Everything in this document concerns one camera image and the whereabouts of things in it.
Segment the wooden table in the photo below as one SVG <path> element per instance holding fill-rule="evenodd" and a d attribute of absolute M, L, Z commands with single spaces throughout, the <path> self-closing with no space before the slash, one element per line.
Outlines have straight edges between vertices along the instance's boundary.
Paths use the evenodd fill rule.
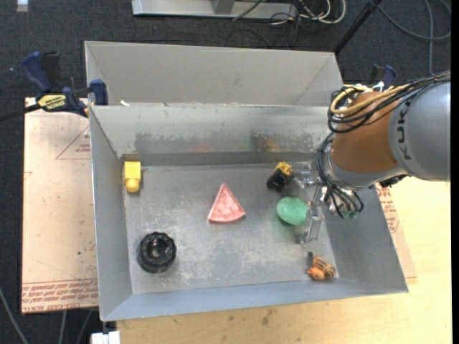
<path fill-rule="evenodd" d="M 450 184 L 391 188 L 417 277 L 409 293 L 117 322 L 122 344 L 451 343 Z"/>

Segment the yellow block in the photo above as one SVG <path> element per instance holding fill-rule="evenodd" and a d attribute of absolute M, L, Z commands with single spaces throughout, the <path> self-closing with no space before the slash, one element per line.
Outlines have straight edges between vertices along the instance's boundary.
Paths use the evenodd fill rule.
<path fill-rule="evenodd" d="M 124 163 L 124 183 L 128 192 L 137 192 L 141 184 L 141 163 Z"/>

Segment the yellow and black toy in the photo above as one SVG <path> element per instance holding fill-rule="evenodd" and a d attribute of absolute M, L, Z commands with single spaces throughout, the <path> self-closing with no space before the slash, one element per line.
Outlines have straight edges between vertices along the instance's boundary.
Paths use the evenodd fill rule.
<path fill-rule="evenodd" d="M 269 177 L 266 186 L 268 188 L 273 188 L 278 192 L 281 192 L 284 187 L 293 178 L 293 169 L 292 166 L 286 162 L 279 162 L 274 169 L 274 173 Z"/>

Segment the metal stand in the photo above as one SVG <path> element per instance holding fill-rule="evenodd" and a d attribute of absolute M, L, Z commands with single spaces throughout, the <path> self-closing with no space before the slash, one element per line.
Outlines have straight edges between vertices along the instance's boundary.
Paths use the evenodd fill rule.
<path fill-rule="evenodd" d="M 133 15 L 159 16 L 206 16 L 214 18 L 236 18 L 244 14 L 249 19 L 270 19 L 273 15 L 295 15 L 292 4 L 267 3 L 236 0 L 133 0 Z"/>

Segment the green egg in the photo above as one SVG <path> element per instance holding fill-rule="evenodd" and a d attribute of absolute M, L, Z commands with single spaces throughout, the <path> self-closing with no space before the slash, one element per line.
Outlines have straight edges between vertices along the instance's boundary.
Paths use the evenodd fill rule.
<path fill-rule="evenodd" d="M 309 207 L 303 200 L 287 196 L 278 202 L 275 209 L 279 218 L 285 223 L 300 226 L 306 222 Z"/>

